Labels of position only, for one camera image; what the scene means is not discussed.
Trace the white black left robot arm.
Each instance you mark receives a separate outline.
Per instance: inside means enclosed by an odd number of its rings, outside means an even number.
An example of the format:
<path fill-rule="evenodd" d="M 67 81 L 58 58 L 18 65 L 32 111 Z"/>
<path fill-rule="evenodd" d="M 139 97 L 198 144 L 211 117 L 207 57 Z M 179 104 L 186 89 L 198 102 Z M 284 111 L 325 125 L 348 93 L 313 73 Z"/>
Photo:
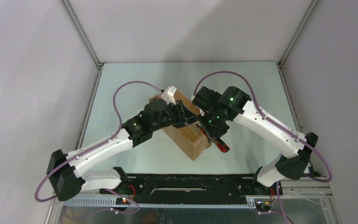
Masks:
<path fill-rule="evenodd" d="M 181 100 L 168 104 L 163 99 L 155 99 L 100 141 L 68 153 L 60 149 L 54 151 L 47 177 L 55 196 L 59 201 L 67 201 L 92 189 L 112 189 L 117 194 L 124 194 L 129 182 L 122 168 L 114 167 L 112 174 L 101 176 L 91 176 L 87 172 L 104 160 L 148 141 L 155 131 L 170 126 L 183 128 L 197 121 L 197 115 Z"/>

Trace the red black utility knife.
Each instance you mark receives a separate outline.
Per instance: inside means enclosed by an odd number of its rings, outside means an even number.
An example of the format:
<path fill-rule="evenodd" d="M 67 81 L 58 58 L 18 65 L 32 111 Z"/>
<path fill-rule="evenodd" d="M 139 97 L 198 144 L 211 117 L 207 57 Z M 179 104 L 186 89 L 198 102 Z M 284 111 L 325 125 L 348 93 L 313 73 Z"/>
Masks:
<path fill-rule="evenodd" d="M 230 151 L 230 147 L 226 144 L 226 142 L 222 139 L 222 135 L 221 136 L 215 136 L 211 138 L 211 142 L 222 152 L 222 153 L 227 153 L 228 151 Z"/>

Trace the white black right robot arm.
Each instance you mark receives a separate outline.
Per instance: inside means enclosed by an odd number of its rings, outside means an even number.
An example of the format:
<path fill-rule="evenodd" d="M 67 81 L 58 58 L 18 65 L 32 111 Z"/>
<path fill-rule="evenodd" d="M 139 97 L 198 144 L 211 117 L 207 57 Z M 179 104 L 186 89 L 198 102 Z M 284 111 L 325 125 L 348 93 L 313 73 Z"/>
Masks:
<path fill-rule="evenodd" d="M 252 183 L 256 194 L 266 194 L 281 179 L 302 177 L 310 161 L 311 147 L 317 142 L 315 134 L 295 132 L 291 136 L 292 132 L 286 132 L 287 126 L 268 113 L 261 115 L 251 97 L 234 86 L 227 87 L 223 94 L 203 86 L 192 96 L 192 104 L 201 112 L 201 130 L 222 152 L 229 151 L 221 140 L 229 130 L 228 121 L 249 128 L 280 150 L 280 156 L 257 170 Z"/>

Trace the brown cardboard express box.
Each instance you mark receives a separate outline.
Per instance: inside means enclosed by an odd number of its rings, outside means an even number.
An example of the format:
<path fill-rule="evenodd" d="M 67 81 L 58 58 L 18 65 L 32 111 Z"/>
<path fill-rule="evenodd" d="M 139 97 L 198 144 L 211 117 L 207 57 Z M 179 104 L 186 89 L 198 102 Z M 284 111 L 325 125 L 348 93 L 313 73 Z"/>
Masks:
<path fill-rule="evenodd" d="M 176 100 L 181 100 L 185 107 L 195 115 L 200 114 L 199 109 L 180 91 L 177 91 L 174 94 L 174 97 Z M 211 146 L 211 144 L 208 143 L 206 136 L 195 124 L 179 129 L 169 126 L 163 128 L 163 131 L 192 161 L 195 161 Z"/>

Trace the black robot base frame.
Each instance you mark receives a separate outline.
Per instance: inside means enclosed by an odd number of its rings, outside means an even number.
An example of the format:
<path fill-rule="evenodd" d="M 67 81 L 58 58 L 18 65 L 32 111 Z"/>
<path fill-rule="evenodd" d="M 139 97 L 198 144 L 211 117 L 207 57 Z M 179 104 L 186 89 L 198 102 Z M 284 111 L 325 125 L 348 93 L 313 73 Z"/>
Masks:
<path fill-rule="evenodd" d="M 129 208 L 259 208 L 283 197 L 284 191 L 303 187 L 294 181 L 281 181 L 272 187 L 257 187 L 247 174 L 124 174 L 123 182 L 110 193 L 98 187 L 66 201 L 71 206 Z"/>

